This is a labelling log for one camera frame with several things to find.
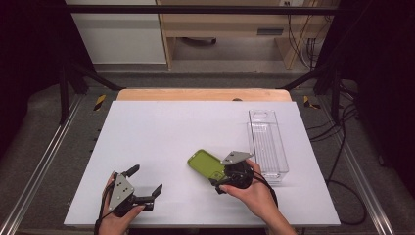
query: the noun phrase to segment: gray floor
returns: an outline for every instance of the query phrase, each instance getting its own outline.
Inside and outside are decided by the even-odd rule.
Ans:
[[[299,77],[307,71],[300,61],[294,70],[283,70],[272,40],[218,39],[217,44],[179,41],[172,70],[153,67],[150,70],[101,70],[104,77],[128,87],[261,87],[275,88]],[[86,168],[94,149],[99,129],[102,127],[111,100],[116,92],[87,79],[90,89],[82,95],[79,110],[62,142],[54,160],[48,167],[40,187],[20,224],[20,231],[46,234],[44,230],[82,230],[63,226],[70,199]],[[321,125],[328,118],[321,109],[305,107],[303,96],[311,104],[319,104],[309,89],[312,81],[291,92],[298,102],[306,128]],[[98,96],[107,98],[99,111],[93,111]],[[0,221],[5,221],[18,201],[26,182],[48,147],[60,118],[58,86],[52,86],[35,95],[29,101],[29,110],[22,128],[0,165]],[[341,105],[350,101],[343,97]],[[310,129],[309,136],[316,136],[328,128]],[[373,187],[395,234],[415,234],[415,202],[401,184],[392,168],[380,166],[377,152],[358,118],[346,123],[346,139],[371,186]],[[338,144],[334,137],[312,142],[314,153],[325,177],[333,166]],[[334,179],[355,189],[350,172],[341,157]],[[357,221],[363,214],[362,207],[348,191],[335,184],[329,186],[333,202],[342,220]],[[305,234],[378,234],[370,216],[359,225],[341,225],[329,228],[306,228]]]

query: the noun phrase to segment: clear plastic container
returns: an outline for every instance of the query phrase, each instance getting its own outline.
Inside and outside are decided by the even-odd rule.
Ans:
[[[254,160],[269,184],[280,183],[288,173],[288,163],[274,111],[250,110],[248,135]]]

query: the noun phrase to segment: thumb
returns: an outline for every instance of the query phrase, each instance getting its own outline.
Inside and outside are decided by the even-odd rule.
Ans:
[[[134,207],[122,219],[128,225],[144,208],[145,206]]]

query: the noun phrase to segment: hand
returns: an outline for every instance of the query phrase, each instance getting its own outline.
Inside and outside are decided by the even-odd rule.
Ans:
[[[261,173],[259,164],[247,160],[254,172]],[[240,199],[250,211],[260,217],[269,227],[272,234],[296,234],[287,219],[280,213],[275,205],[269,188],[260,181],[254,179],[250,187],[246,189],[236,188],[231,185],[220,185],[221,190]]]
[[[112,174],[107,182],[107,186],[114,180]],[[110,196],[107,195],[104,204],[103,216],[109,213],[108,207],[110,206]],[[124,217],[117,217],[113,213],[108,214],[103,218],[99,230],[99,235],[122,235],[128,228],[130,222],[144,209],[144,206],[137,206],[131,209]]]
[[[261,173],[259,164],[251,160],[247,160],[247,164],[254,172]],[[220,185],[219,187],[227,194],[240,199],[258,217],[264,217],[269,211],[278,210],[268,187],[256,179],[247,189],[240,189],[231,185]]]

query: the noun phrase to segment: white board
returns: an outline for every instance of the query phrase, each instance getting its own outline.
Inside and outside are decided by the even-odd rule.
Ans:
[[[133,227],[259,227],[239,200],[218,195],[187,166],[199,149],[220,159],[248,152],[249,110],[276,112],[290,172],[274,187],[282,214],[294,226],[339,225],[323,176],[294,102],[115,101],[70,206],[66,225],[92,227],[113,171],[139,164],[128,181],[136,196],[161,194]]]

